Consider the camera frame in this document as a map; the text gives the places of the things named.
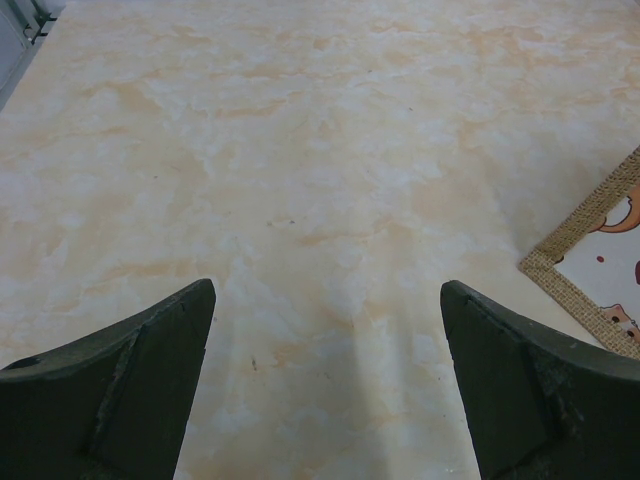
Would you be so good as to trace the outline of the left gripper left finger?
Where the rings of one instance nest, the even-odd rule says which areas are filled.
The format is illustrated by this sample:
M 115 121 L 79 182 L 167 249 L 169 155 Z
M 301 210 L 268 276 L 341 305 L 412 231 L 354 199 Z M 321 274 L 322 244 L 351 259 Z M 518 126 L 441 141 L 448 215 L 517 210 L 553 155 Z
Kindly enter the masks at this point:
M 2 368 L 2 478 L 173 478 L 215 303 L 200 279 Z

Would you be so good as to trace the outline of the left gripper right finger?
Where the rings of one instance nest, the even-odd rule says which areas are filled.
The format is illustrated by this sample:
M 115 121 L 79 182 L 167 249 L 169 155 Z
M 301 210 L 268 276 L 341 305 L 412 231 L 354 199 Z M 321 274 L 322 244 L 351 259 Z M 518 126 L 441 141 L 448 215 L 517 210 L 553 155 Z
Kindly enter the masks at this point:
M 442 285 L 440 305 L 482 478 L 638 478 L 637 360 L 460 281 Z

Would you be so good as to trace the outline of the burlap canvas tote bag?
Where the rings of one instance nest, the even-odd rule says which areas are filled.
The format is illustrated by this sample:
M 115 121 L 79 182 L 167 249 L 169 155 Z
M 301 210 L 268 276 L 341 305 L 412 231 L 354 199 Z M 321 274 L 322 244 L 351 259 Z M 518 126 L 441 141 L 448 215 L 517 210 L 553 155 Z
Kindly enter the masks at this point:
M 519 263 L 606 349 L 639 358 L 639 151 Z

